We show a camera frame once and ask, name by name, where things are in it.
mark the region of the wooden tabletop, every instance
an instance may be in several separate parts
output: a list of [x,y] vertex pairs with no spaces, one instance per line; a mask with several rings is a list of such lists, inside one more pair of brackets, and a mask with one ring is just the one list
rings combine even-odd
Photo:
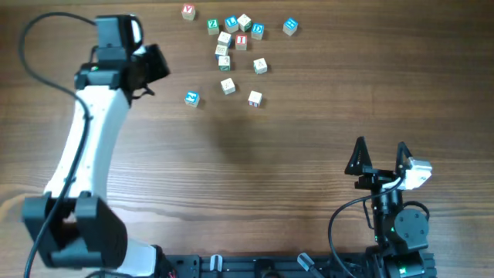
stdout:
[[[404,199],[431,210],[438,276],[494,276],[492,2],[195,4],[193,22],[181,3],[158,0],[0,8],[0,277],[22,275],[32,245],[22,203],[51,178],[72,122],[73,100],[28,77],[16,54],[24,24],[50,11],[135,13],[171,69],[151,84],[155,97],[133,103],[113,153],[108,202],[132,236],[167,254],[327,253],[331,214],[369,193],[343,174],[364,135],[377,168],[394,167],[400,141],[430,160],[432,178]],[[206,20],[242,13],[265,34],[248,34],[247,51],[230,49],[233,71],[220,72]],[[299,22],[291,37],[282,31],[289,17]],[[94,44],[93,27],[47,19],[26,52],[42,75],[73,88]],[[269,65],[262,75],[252,68],[259,58]],[[229,77],[237,92],[225,96]],[[200,93],[198,108],[184,104],[188,90]],[[251,90],[263,95],[259,109],[248,105]],[[374,244],[361,205],[333,230],[341,252]],[[37,259],[32,276],[83,274]]]

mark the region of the green block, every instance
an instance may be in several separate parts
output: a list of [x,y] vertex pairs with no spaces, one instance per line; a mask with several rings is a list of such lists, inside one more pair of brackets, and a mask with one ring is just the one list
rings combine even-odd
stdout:
[[218,20],[217,19],[208,19],[208,29],[218,28]]

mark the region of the white block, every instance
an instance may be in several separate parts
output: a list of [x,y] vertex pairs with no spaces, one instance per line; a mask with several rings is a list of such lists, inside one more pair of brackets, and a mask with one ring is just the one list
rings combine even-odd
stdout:
[[182,17],[187,20],[194,20],[195,7],[191,4],[184,4],[182,7]]
[[235,84],[233,83],[232,78],[228,78],[227,80],[222,81],[222,89],[225,94],[235,92]]
[[262,39],[262,34],[264,34],[264,25],[260,23],[254,23],[251,30],[252,38]]
[[257,74],[265,73],[268,71],[268,64],[264,58],[254,60],[254,71]]
[[229,33],[237,32],[239,30],[239,22],[234,15],[225,19],[225,26],[226,31],[228,31]]
[[235,49],[247,50],[247,36],[237,35],[237,37],[235,38]]
[[238,22],[243,32],[249,30],[250,26],[252,26],[252,20],[246,14],[240,15]]
[[283,24],[283,31],[288,36],[291,36],[296,31],[297,27],[299,27],[299,23],[295,19],[289,18],[286,20],[285,24]]
[[219,34],[219,23],[217,19],[208,19],[208,33],[209,35]]
[[232,43],[232,35],[227,32],[221,32],[218,36],[218,44],[220,46],[230,47],[230,43]]
[[254,107],[259,107],[261,106],[261,100],[262,100],[262,93],[258,93],[255,91],[250,92],[249,105],[252,105]]
[[221,71],[230,70],[230,56],[220,56],[218,58],[218,67]]
[[200,99],[199,93],[188,91],[187,96],[185,96],[185,104],[197,107]]
[[228,47],[216,46],[216,50],[215,50],[216,59],[219,59],[220,56],[227,56],[227,55],[228,55]]

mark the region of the pile of blocks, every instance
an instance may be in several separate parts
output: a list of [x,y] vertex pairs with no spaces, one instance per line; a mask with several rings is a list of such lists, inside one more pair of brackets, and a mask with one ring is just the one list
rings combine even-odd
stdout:
[[[186,20],[193,21],[195,18],[195,6],[192,4],[184,4],[182,8],[182,16]],[[206,22],[209,35],[218,35],[218,44],[215,48],[215,58],[218,60],[218,68],[220,71],[231,71],[232,64],[228,50],[232,44],[232,33],[241,30],[244,34],[238,34],[235,37],[235,50],[247,50],[247,32],[251,29],[251,38],[262,40],[264,34],[264,25],[261,23],[252,23],[252,20],[246,15],[240,15],[237,19],[234,15],[225,19],[226,32],[220,31],[220,25],[218,19],[208,19]],[[288,18],[285,24],[283,24],[283,31],[288,36],[292,36],[297,30],[299,23],[292,18]],[[264,58],[254,60],[254,72],[256,74],[267,73],[268,64]],[[221,81],[222,90],[225,95],[235,92],[235,84],[232,78]],[[199,93],[188,91],[185,97],[185,103],[187,105],[197,107],[199,104]],[[260,107],[262,101],[262,94],[259,92],[251,91],[249,95],[249,105],[253,107]]]

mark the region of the wooden table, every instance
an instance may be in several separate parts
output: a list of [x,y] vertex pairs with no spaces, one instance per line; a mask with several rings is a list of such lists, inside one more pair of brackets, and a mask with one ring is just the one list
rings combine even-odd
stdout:
[[[20,3],[0,8],[0,277],[22,275],[32,245],[22,203],[51,178],[72,121],[73,101],[29,78],[16,55],[21,27],[48,11],[135,13],[171,68],[151,85],[157,96],[133,103],[113,153],[108,201],[132,236],[167,254],[327,253],[333,211],[368,193],[343,174],[364,135],[375,167],[394,167],[399,141],[431,161],[431,180],[404,197],[431,210],[439,276],[494,276],[492,2],[200,1],[193,22],[179,2]],[[206,20],[242,13],[266,32],[248,51],[231,49],[234,69],[220,72]],[[293,37],[282,32],[290,16],[299,21]],[[94,28],[47,19],[26,52],[36,70],[73,88],[95,43]],[[269,71],[256,75],[261,57]],[[225,96],[229,77],[237,92]],[[201,94],[199,108],[184,104],[188,90]],[[260,109],[247,104],[251,90],[263,93]],[[374,243],[359,205],[334,232],[341,252]],[[32,274],[82,275],[38,259]]]

